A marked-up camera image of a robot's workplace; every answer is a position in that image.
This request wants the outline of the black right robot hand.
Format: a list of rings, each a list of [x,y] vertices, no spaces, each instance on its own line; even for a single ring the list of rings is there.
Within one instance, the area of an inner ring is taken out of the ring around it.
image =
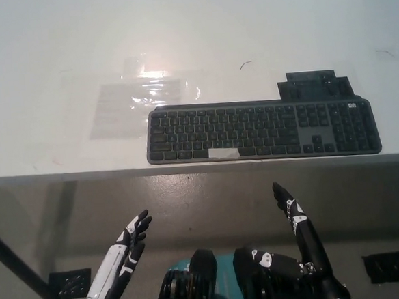
[[[291,281],[317,281],[333,277],[333,268],[314,226],[299,202],[279,183],[273,183],[274,198],[290,223],[301,260],[279,253],[251,249],[251,260],[263,269]]]

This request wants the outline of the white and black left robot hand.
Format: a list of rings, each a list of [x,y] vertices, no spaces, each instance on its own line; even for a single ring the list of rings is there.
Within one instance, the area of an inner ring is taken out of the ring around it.
[[[120,299],[146,247],[143,241],[151,221],[152,217],[144,210],[124,228],[109,247],[87,294],[88,299]]]

